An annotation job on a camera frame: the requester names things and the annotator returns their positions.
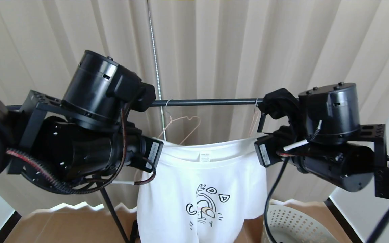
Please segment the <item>perforated basket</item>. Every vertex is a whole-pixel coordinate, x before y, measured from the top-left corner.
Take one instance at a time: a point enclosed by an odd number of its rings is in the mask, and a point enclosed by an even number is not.
[[[267,219],[277,243],[338,243],[323,225],[296,209],[270,205]],[[264,227],[262,243],[269,242]]]

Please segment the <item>clothes hanger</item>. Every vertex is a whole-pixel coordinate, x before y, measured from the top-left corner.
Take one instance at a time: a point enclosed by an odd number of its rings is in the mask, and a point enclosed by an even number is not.
[[[168,127],[169,127],[173,122],[175,122],[175,121],[177,121],[177,120],[181,120],[181,119],[184,119],[184,118],[186,118],[187,120],[192,120],[193,118],[197,118],[197,119],[198,119],[198,124],[196,125],[196,127],[194,127],[194,129],[193,129],[193,130],[192,130],[192,131],[191,131],[191,132],[190,132],[190,133],[181,141],[181,143],[179,143],[179,145],[181,145],[181,144],[184,143],[184,141],[185,141],[188,137],[190,137],[190,135],[199,127],[199,125],[201,124],[201,118],[198,117],[198,116],[192,116],[192,117],[183,116],[183,117],[179,117],[179,118],[173,120],[173,119],[172,119],[172,116],[171,116],[171,114],[170,114],[170,112],[167,110],[167,105],[168,105],[169,101],[171,101],[171,100],[172,100],[172,99],[168,100],[168,101],[166,102],[166,105],[165,105],[165,111],[166,111],[166,113],[169,115],[170,121],[169,121],[168,125],[165,127],[165,129],[163,129],[163,131],[160,133],[160,135],[158,135],[157,138],[160,138],[160,137],[163,135],[163,133],[166,131],[166,129],[168,129]]]
[[[255,126],[256,126],[256,121],[258,120],[259,115],[261,114],[261,112],[257,108],[258,108],[258,98],[256,98],[255,108],[253,109],[252,123],[250,124],[250,128],[249,128],[249,137],[252,136],[253,131],[254,131]]]

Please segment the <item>curtain fold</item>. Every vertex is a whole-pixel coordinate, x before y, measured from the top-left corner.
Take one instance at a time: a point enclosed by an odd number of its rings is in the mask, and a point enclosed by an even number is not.
[[[85,49],[109,55],[157,87],[153,26],[163,99],[262,98],[314,86],[357,84],[361,123],[389,117],[389,1],[48,0],[0,1],[0,99],[21,104],[30,89],[61,98]],[[168,107],[169,116],[199,116],[185,145],[249,136],[255,106]],[[143,133],[161,132],[159,108],[131,112]],[[287,120],[266,120],[274,131]],[[197,120],[178,120],[167,140],[180,143]],[[268,169],[272,186],[280,165]],[[119,179],[131,180],[124,168]],[[335,186],[289,166],[274,198],[323,201]],[[136,205],[137,188],[110,185],[113,203]],[[86,201],[61,196],[23,177],[0,175],[0,195],[20,214]]]

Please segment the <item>white t-shirt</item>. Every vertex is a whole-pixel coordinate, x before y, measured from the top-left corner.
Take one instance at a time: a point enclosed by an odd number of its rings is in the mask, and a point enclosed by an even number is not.
[[[142,243],[234,242],[245,219],[263,214],[267,197],[254,142],[165,143],[156,178],[139,189]],[[142,179],[149,176],[144,172]]]

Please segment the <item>white label sticker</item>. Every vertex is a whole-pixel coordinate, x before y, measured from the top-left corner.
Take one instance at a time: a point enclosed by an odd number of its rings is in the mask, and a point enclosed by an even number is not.
[[[159,144],[158,143],[153,143],[153,145],[151,146],[151,151],[150,151],[150,155],[148,155],[148,159],[154,163],[154,160],[156,159],[156,155],[157,155],[157,150],[159,149]],[[147,169],[152,169],[153,167],[150,165],[150,163],[147,163],[145,165],[145,168]]]
[[[199,153],[199,162],[211,162],[211,151],[201,151]]]
[[[264,164],[265,165],[271,164],[270,157],[268,157],[268,152],[267,152],[267,148],[265,147],[265,144],[259,146],[259,150],[261,151],[262,158],[264,159]]]

